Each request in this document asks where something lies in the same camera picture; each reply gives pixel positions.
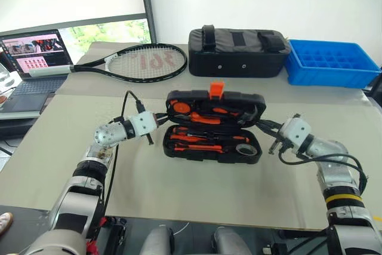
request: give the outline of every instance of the tennis racket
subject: tennis racket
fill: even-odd
[[[105,70],[96,68],[105,64]],[[187,56],[169,44],[143,44],[123,49],[103,59],[79,65],[62,65],[30,69],[32,77],[94,72],[134,83],[159,82],[185,70]]]

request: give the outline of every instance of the laptop keyboard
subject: laptop keyboard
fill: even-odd
[[[23,81],[13,91],[12,96],[52,93],[60,88],[64,81],[65,79]]]

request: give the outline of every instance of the tool case lid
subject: tool case lid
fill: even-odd
[[[210,91],[171,91],[166,100],[168,119],[178,124],[205,128],[248,128],[255,125],[266,109],[264,97],[259,94],[223,91],[223,87],[224,83],[219,82],[211,83]],[[198,107],[192,107],[189,103],[195,103]],[[174,110],[173,105],[175,104],[178,105],[181,112]],[[208,118],[222,117],[220,124],[206,124],[187,119],[193,111],[198,112],[198,109],[206,107],[211,110]],[[238,116],[230,117],[227,113],[222,113],[222,111],[227,110],[232,111],[232,114],[238,113]]]

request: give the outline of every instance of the tabletop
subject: tabletop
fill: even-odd
[[[98,60],[132,45],[134,44],[94,42],[78,63]],[[176,46],[188,55],[187,45]],[[209,89],[211,81],[224,81],[226,91],[261,94],[268,103],[370,105],[363,92],[358,89],[289,85],[285,69],[274,78],[210,78],[195,77],[186,68],[175,78],[149,84],[129,83],[97,73],[82,72],[69,74],[56,94],[122,97],[126,90],[133,90],[142,98],[165,99],[168,92],[173,90]]]
[[[80,62],[129,45],[93,43]],[[178,46],[187,51],[186,45]],[[226,91],[262,94],[267,103],[262,118],[284,122],[300,113],[314,135],[345,144],[369,175],[365,205],[373,216],[381,217],[381,113],[361,90],[292,86],[287,77],[283,70],[269,79],[222,80]],[[0,173],[0,202],[49,210],[92,142],[96,127],[119,115],[127,89],[143,100],[147,110],[164,112],[171,90],[208,90],[213,80],[219,79],[194,77],[188,70],[151,84],[126,83],[94,73],[70,74]],[[125,114],[135,113],[135,105],[128,104]],[[257,164],[169,158],[164,155],[162,139],[171,124],[152,133],[153,146],[146,139],[120,145],[107,214],[275,228],[322,229],[327,225],[315,164],[283,165],[267,153],[273,139],[255,127],[249,130],[263,149]],[[286,159],[295,157],[287,153]]]

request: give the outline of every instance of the tennis racket strings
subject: tennis racket strings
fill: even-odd
[[[106,70],[137,79],[170,75],[184,65],[184,55],[168,47],[142,47],[127,51],[106,62]]]

